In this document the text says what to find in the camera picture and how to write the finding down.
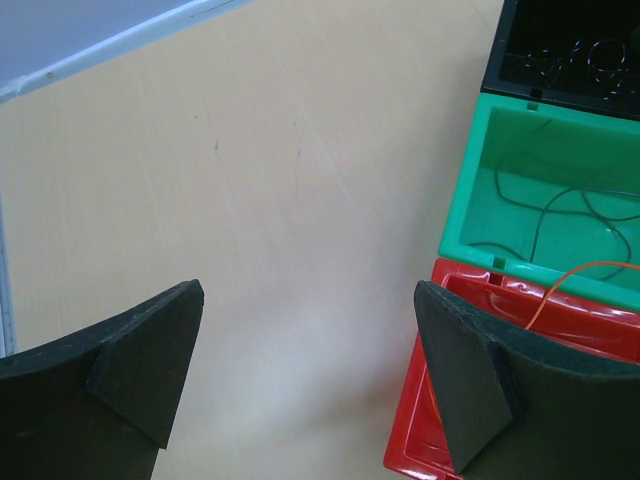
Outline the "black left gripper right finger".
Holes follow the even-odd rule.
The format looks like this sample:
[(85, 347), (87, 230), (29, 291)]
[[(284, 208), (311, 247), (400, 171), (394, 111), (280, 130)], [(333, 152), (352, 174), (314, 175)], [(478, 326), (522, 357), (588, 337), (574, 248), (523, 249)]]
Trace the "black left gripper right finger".
[(549, 340), (430, 281), (414, 306), (456, 474), (638, 477), (636, 364)]

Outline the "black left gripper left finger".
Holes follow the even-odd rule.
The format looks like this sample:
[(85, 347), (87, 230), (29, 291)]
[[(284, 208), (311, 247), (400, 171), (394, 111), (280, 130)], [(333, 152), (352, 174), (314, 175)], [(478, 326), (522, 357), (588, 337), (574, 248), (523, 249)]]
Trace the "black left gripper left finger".
[(148, 479), (168, 446), (204, 291), (181, 282), (1, 360), (4, 479)]

